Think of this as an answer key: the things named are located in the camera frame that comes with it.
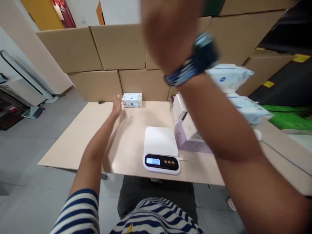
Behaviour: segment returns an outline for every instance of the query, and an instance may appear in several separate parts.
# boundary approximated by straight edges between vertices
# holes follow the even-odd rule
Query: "white scale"
[[[143,165],[151,172],[173,175],[180,173],[179,151],[172,128],[146,128]]]

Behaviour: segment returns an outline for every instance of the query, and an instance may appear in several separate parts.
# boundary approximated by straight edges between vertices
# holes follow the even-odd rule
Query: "tabletop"
[[[96,131],[108,118],[112,102],[98,104],[89,102],[68,126],[38,165],[77,170],[82,154]],[[169,102],[143,102],[143,108],[123,108],[113,128],[107,157],[102,171],[122,175],[224,185],[216,160],[212,154],[179,151],[181,172],[167,175],[147,171],[143,166],[145,129],[148,126],[174,128]],[[302,164],[312,160],[311,153],[287,135],[266,122],[259,128],[270,147],[261,143],[262,149],[275,168],[301,193],[312,195],[312,177],[289,163],[287,158],[295,155]]]

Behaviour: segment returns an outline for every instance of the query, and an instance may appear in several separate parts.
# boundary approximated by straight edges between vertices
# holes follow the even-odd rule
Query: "blue lcd display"
[[[160,160],[159,159],[146,158],[146,163],[160,165]]]

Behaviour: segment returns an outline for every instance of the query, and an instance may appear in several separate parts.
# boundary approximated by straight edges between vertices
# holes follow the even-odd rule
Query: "striped shirt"
[[[91,189],[73,193],[65,202],[51,233],[100,233],[97,194]],[[171,201],[146,198],[110,233],[202,234],[203,231]]]

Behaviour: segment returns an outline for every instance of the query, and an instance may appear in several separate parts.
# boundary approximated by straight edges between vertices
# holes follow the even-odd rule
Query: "dark pants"
[[[134,210],[136,205],[149,197],[162,197],[172,201],[186,212],[196,223],[196,203],[192,183],[165,180],[162,183],[152,182],[149,178],[125,175],[118,200],[120,219]]]

